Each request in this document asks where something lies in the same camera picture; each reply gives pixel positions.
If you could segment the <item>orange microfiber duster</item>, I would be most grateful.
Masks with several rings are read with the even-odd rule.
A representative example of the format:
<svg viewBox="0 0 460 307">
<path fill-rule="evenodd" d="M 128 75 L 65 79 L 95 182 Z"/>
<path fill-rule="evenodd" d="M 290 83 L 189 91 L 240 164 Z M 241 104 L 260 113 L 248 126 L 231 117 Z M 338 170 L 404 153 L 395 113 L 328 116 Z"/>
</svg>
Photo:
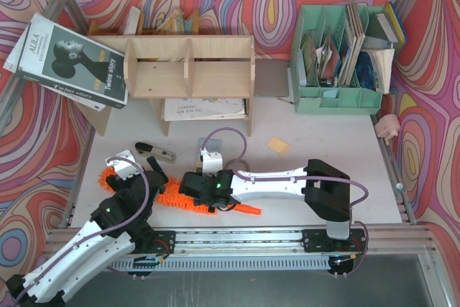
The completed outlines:
<svg viewBox="0 0 460 307">
<path fill-rule="evenodd" d="M 98 184 L 107 192 L 114 193 L 114 189 L 106 181 L 107 178 L 116 176 L 116 173 L 112 167 L 105 168 L 99 175 Z M 194 200 L 183 194 L 179 193 L 180 181 L 172 178 L 166 183 L 166 190 L 156 198 L 156 202 L 163 206 L 173 207 L 190 211 L 196 214 L 215 215 L 219 212 L 218 209 L 209 211 L 204 205 L 196 206 Z"/>
</svg>

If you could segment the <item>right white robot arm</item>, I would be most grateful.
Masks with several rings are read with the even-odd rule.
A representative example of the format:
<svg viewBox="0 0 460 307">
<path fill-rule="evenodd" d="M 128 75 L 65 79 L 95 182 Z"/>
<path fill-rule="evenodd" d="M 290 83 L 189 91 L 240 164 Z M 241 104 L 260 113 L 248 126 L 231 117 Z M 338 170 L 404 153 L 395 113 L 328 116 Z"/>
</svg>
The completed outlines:
<svg viewBox="0 0 460 307">
<path fill-rule="evenodd" d="M 351 234 L 351 179 L 319 159 L 304 168 L 271 173 L 220 170 L 206 175 L 187 172 L 179 193 L 208 208 L 228 208 L 253 200 L 295 200 L 306 203 L 326 222 L 326 235 L 346 240 Z"/>
</svg>

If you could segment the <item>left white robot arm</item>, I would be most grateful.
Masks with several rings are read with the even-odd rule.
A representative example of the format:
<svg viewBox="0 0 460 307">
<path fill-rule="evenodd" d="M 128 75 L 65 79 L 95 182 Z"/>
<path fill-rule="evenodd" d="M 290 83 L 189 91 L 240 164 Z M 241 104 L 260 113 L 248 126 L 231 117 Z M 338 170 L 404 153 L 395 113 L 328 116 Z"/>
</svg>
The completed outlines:
<svg viewBox="0 0 460 307">
<path fill-rule="evenodd" d="M 114 260 L 131 253 L 168 256 L 172 250 L 147 222 L 168 178 L 154 157 L 150 170 L 128 158 L 134 168 L 123 179 L 111 176 L 112 196 L 102 200 L 77 234 L 48 261 L 26 275 L 13 275 L 6 286 L 13 306 L 64 306 L 89 280 Z"/>
</svg>

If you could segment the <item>wooden bookshelf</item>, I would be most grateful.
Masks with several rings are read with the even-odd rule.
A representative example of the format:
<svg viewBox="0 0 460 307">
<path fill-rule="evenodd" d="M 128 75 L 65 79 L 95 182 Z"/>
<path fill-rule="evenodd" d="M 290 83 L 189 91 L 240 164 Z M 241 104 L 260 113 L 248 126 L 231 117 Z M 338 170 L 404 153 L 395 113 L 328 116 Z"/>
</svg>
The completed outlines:
<svg viewBox="0 0 460 307">
<path fill-rule="evenodd" d="M 124 80 L 132 98 L 147 99 L 168 135 L 169 98 L 242 98 L 252 131 L 255 50 L 251 35 L 94 35 L 124 54 Z"/>
</svg>

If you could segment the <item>grey black stapler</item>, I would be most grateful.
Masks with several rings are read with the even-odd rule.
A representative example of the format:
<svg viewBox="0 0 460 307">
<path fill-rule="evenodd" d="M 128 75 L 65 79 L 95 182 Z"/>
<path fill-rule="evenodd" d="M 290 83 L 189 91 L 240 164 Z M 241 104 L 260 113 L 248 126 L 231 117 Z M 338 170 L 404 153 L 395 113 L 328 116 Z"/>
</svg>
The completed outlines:
<svg viewBox="0 0 460 307">
<path fill-rule="evenodd" d="M 167 163 L 175 163 L 177 155 L 174 152 L 171 152 L 166 149 L 162 149 L 159 147 L 155 147 L 153 145 L 144 143 L 144 142 L 137 142 L 134 145 L 135 150 L 137 153 L 142 157 L 155 157 L 156 160 L 161 162 Z"/>
</svg>

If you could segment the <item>white notebook under shelf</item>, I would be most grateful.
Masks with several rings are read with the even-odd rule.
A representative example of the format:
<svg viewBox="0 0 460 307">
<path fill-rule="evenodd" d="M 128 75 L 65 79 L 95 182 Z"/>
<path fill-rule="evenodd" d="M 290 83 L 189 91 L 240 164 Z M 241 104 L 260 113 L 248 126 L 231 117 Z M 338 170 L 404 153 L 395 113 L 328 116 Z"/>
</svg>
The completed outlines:
<svg viewBox="0 0 460 307">
<path fill-rule="evenodd" d="M 242 119 L 246 116 L 243 98 L 168 98 L 164 120 Z"/>
</svg>

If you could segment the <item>yellow sticky note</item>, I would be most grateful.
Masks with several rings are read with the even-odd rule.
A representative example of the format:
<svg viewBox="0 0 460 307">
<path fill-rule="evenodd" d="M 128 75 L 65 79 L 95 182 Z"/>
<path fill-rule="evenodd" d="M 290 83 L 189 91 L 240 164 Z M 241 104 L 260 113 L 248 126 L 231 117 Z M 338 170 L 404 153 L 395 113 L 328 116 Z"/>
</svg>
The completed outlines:
<svg viewBox="0 0 460 307">
<path fill-rule="evenodd" d="M 278 137 L 272 137 L 270 141 L 267 143 L 267 146 L 271 150 L 282 156 L 286 155 L 290 149 L 290 144 L 281 140 Z"/>
</svg>

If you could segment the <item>pencil by organizer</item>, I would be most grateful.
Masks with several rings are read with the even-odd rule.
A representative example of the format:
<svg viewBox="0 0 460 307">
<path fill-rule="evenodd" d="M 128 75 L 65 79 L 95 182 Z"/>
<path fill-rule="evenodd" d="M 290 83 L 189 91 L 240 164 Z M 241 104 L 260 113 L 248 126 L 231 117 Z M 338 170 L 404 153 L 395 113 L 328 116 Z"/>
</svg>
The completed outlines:
<svg viewBox="0 0 460 307">
<path fill-rule="evenodd" d="M 276 99 L 277 99 L 278 101 L 282 101 L 282 102 L 285 102 L 285 103 L 287 103 L 287 104 L 294 104 L 293 101 L 287 100 L 287 99 L 285 99 L 285 98 L 277 97 Z"/>
</svg>

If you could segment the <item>brown board behind shelf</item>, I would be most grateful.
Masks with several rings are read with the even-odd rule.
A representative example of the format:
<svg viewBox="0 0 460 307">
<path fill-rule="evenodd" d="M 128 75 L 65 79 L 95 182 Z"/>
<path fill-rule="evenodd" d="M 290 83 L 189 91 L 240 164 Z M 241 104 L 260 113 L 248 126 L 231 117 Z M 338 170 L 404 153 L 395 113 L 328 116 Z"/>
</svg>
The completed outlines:
<svg viewBox="0 0 460 307">
<path fill-rule="evenodd" d="M 287 97 L 288 62 L 276 59 L 255 60 L 254 95 L 258 97 Z"/>
</svg>

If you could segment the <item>black Twins story book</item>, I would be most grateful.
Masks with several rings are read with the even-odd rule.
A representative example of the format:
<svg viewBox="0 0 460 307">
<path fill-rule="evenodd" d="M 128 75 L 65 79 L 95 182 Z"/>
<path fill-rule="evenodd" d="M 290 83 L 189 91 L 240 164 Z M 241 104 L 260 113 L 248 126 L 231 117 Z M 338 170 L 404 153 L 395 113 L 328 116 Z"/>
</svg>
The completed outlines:
<svg viewBox="0 0 460 307">
<path fill-rule="evenodd" d="M 124 55 L 35 14 L 16 74 L 54 91 L 117 109 L 126 106 Z"/>
</svg>

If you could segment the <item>white book under Twins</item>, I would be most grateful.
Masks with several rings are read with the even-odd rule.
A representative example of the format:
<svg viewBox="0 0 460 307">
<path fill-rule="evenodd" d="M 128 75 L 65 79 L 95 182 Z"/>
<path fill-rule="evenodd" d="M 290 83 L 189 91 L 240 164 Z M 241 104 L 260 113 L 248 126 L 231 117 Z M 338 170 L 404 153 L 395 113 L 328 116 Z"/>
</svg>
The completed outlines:
<svg viewBox="0 0 460 307">
<path fill-rule="evenodd" d="M 47 20 L 48 22 L 53 24 L 55 27 L 59 27 L 61 29 L 64 29 L 66 32 L 69 32 L 74 36 L 76 36 L 76 35 L 78 36 L 78 33 L 75 30 L 72 30 L 72 29 L 69 29 L 67 27 L 64 27 L 64 26 L 58 24 L 57 22 L 51 21 L 50 19 L 46 19 L 41 14 L 35 13 L 35 15 L 37 15 L 39 18 L 41 18 L 43 20 Z M 12 48 L 11 52 L 9 53 L 4 65 L 3 65 L 3 68 L 8 70 L 9 72 L 12 72 L 12 73 L 17 72 L 20 57 L 21 57 L 21 54 L 22 54 L 22 51 L 23 51 L 23 48 L 24 48 L 26 38 L 27 38 L 27 35 L 28 35 L 29 28 L 30 28 L 31 24 L 32 24 L 32 22 L 29 22 L 26 25 L 23 33 L 20 35 L 17 43 Z M 46 89 L 54 91 L 54 92 L 58 93 L 61 96 L 65 96 L 65 97 L 67 97 L 67 98 L 69 98 L 69 99 L 71 99 L 73 101 L 76 101 L 77 103 L 83 104 L 84 106 L 87 106 L 90 109 L 93 109 L 93 110 L 96 110 L 96 111 L 102 111 L 107 107 L 107 105 L 105 103 L 97 101 L 94 98 L 91 98 L 90 96 L 84 96 L 80 91 L 77 92 L 77 91 L 71 91 L 70 89 L 65 90 L 62 87 L 56 88 L 56 87 L 52 87 L 52 86 L 46 86 L 45 84 L 42 84 L 41 82 L 39 82 L 35 77 L 29 78 L 29 81 L 36 81 L 40 85 L 44 86 Z"/>
</svg>

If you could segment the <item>green desk organizer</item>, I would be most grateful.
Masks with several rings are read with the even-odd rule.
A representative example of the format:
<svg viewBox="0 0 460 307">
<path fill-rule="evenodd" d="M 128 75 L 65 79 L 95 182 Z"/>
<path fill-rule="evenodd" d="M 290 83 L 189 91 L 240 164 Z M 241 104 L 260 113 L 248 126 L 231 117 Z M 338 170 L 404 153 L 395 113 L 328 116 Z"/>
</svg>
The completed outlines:
<svg viewBox="0 0 460 307">
<path fill-rule="evenodd" d="M 376 7 L 302 5 L 290 51 L 298 114 L 374 115 L 382 94 L 359 83 L 357 62 Z"/>
</svg>

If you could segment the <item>grey hardcover book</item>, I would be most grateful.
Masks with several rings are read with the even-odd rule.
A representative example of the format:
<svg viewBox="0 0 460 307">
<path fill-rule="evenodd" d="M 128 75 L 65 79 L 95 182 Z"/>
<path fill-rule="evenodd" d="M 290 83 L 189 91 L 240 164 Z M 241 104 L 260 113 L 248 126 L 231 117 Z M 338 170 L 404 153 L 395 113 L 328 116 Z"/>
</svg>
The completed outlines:
<svg viewBox="0 0 460 307">
<path fill-rule="evenodd" d="M 389 19 L 384 13 L 373 13 L 369 17 L 366 37 L 364 39 L 365 48 L 394 48 L 398 43 Z"/>
</svg>

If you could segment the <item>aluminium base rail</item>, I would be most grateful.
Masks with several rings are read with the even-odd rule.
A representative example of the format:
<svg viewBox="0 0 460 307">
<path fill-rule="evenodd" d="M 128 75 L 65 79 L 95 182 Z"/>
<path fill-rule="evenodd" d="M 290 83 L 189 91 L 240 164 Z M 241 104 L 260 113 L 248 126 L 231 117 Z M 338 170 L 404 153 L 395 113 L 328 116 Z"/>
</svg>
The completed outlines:
<svg viewBox="0 0 460 307">
<path fill-rule="evenodd" d="M 330 270 L 350 271 L 371 255 L 436 252 L 424 226 L 356 226 L 348 240 L 332 240 L 324 228 L 236 227 L 158 228 L 159 238 L 142 252 L 124 254 L 113 244 L 101 256 L 104 270 L 140 277 L 160 271 Z"/>
</svg>

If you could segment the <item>pink wall hook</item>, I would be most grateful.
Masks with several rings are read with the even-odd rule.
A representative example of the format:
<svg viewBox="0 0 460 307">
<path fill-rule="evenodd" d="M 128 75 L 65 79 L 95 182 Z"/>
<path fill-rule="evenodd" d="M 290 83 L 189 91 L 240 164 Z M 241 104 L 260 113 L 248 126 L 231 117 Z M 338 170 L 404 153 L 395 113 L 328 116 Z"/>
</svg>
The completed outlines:
<svg viewBox="0 0 460 307">
<path fill-rule="evenodd" d="M 399 135 L 400 123 L 397 115 L 384 115 L 374 126 L 377 137 L 382 138 L 386 145 L 390 144 L 393 137 Z"/>
</svg>

